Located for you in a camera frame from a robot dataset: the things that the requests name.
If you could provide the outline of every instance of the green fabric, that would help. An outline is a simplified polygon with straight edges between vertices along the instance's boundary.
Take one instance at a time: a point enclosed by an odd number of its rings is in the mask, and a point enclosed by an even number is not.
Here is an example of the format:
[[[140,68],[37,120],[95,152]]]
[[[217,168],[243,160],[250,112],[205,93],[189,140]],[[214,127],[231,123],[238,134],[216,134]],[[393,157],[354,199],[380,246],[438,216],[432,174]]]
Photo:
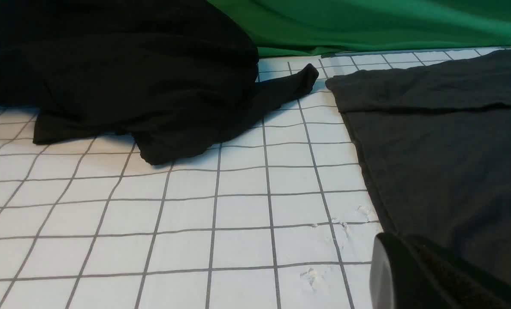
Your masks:
[[[209,0],[261,57],[511,45],[511,0]]]

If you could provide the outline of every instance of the white cutting mat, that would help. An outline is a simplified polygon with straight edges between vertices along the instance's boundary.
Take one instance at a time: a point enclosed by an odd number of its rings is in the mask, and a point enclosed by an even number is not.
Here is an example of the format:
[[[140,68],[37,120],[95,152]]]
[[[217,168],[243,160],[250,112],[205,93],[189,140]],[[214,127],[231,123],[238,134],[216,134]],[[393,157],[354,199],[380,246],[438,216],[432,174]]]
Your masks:
[[[493,49],[282,58],[314,91],[205,154],[151,167],[129,136],[32,144],[35,112],[0,109],[0,308],[370,309],[381,231],[331,76]]]

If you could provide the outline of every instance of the dark gray fabric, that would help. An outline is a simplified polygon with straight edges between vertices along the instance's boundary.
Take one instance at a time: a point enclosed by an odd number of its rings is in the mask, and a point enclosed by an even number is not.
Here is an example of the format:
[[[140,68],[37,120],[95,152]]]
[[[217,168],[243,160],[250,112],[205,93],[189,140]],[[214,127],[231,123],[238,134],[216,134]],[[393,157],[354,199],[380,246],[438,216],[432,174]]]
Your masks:
[[[511,51],[326,85],[384,229],[511,284]]]

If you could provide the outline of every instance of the black fabric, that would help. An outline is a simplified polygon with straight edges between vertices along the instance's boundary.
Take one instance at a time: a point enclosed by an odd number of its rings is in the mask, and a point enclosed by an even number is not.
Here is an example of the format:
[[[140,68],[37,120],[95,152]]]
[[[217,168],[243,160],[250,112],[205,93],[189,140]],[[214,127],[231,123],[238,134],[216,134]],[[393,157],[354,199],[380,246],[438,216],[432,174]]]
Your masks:
[[[326,82],[385,231],[511,284],[511,50]]]
[[[373,254],[371,280],[392,282],[395,308],[511,309],[510,285],[425,237],[380,233],[375,238]],[[384,260],[388,263],[376,263]],[[374,273],[383,273],[381,267],[388,268],[390,276],[375,276]],[[370,282],[375,303],[380,303],[378,293],[383,284],[390,282]]]
[[[308,94],[308,65],[255,83],[257,48],[205,0],[0,0],[0,105],[34,143],[132,133],[150,164],[192,157]]]

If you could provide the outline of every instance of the crumpled black fabric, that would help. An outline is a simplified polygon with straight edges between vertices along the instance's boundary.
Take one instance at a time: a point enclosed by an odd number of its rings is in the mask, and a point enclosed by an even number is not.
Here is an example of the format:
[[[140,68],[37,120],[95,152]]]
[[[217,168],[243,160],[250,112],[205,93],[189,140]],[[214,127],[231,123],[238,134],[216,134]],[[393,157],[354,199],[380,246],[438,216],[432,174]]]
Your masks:
[[[318,72],[255,83],[257,48],[205,0],[0,0],[0,105],[34,106],[34,143],[132,133],[165,164],[240,135]]]
[[[326,81],[385,231],[511,284],[511,50]]]

